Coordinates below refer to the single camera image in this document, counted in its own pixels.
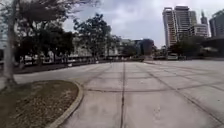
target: sky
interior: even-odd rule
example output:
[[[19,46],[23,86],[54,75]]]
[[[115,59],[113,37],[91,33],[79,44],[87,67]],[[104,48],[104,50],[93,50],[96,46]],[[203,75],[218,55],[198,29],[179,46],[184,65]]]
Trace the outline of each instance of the sky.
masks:
[[[196,11],[200,23],[202,10],[210,19],[224,8],[224,0],[101,0],[97,7],[82,7],[76,17],[86,20],[95,13],[101,13],[112,27],[112,34],[133,40],[150,38],[160,48],[165,45],[163,9],[177,5],[188,6]],[[65,21],[64,29],[73,31],[72,19]]]

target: car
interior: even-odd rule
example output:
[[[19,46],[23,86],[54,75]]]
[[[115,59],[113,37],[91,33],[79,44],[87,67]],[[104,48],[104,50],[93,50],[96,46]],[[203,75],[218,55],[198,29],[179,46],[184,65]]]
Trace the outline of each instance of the car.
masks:
[[[178,60],[177,54],[170,54],[167,56],[167,60]]]

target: grass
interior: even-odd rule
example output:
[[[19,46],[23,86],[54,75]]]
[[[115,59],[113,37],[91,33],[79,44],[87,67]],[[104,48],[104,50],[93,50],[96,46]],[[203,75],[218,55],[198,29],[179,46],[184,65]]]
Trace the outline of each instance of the grass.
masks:
[[[65,81],[42,81],[0,93],[0,128],[44,128],[72,104],[78,88]]]

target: apartment building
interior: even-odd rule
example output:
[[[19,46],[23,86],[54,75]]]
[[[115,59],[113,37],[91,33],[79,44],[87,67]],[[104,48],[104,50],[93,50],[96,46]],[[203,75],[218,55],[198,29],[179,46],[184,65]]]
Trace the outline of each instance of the apartment building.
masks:
[[[172,8],[164,8],[163,10],[163,22],[166,36],[166,46],[170,46],[177,42],[177,31],[175,21],[175,11]]]
[[[224,9],[209,20],[212,37],[224,36]]]
[[[197,24],[196,12],[187,6],[165,7],[163,10],[166,46],[177,43],[188,29]]]

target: road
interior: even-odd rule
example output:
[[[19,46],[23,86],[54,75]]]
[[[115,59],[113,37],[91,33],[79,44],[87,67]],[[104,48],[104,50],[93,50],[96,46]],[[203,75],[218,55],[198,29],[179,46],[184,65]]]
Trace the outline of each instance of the road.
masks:
[[[180,63],[97,64],[17,75],[16,80],[83,85],[84,99],[63,128],[224,128],[222,69],[202,66],[212,67],[210,61]]]

